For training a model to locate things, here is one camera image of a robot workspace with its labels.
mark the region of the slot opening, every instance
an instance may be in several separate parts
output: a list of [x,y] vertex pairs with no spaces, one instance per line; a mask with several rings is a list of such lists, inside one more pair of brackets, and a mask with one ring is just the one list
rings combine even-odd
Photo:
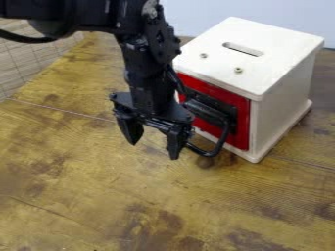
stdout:
[[252,56],[252,57],[260,57],[264,55],[264,53],[262,51],[258,51],[258,50],[254,50],[251,48],[247,48],[242,45],[238,45],[235,43],[224,43],[223,46],[230,49],[230,50],[234,50],[236,52],[240,52],[243,54],[247,54],[248,56]]

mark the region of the box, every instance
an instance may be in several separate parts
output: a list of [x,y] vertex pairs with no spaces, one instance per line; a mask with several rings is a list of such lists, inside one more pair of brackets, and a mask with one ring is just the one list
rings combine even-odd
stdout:
[[[236,108],[226,148],[258,163],[311,107],[310,83],[322,37],[228,18],[182,48],[174,66],[184,85]],[[199,118],[214,142],[222,129]]]

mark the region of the worn wood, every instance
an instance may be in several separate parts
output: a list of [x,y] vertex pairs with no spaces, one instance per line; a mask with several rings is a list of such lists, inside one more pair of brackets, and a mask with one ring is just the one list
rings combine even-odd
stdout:
[[127,86],[104,39],[94,35],[0,105],[0,250],[332,251],[326,101],[260,164],[227,151],[203,159],[184,150],[170,161],[158,131],[136,147],[119,132],[106,95]]

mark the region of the white wooden box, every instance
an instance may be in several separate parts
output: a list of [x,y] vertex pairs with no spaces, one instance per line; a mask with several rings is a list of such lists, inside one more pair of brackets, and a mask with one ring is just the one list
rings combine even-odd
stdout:
[[[228,18],[183,46],[175,59],[176,71],[188,76],[183,77],[186,85],[198,79],[250,103],[247,111],[239,111],[247,113],[244,118],[238,118],[248,129],[242,139],[247,147],[227,143],[226,148],[252,163],[262,160],[311,107],[310,83],[323,43],[322,37]],[[206,130],[198,133],[216,142]]]

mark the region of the red panel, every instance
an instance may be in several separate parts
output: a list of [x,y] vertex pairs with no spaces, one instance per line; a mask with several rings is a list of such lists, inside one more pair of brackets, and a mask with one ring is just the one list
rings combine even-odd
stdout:
[[[236,109],[238,109],[236,134],[230,135],[228,144],[232,145],[235,148],[239,148],[240,150],[247,151],[248,150],[248,134],[250,134],[250,100],[188,75],[184,75],[184,74],[178,74],[178,75],[184,85],[188,88],[216,98],[224,103],[236,106]],[[199,118],[195,119],[194,125],[218,138],[223,134],[223,130],[219,127],[208,124],[206,121],[203,121]]]

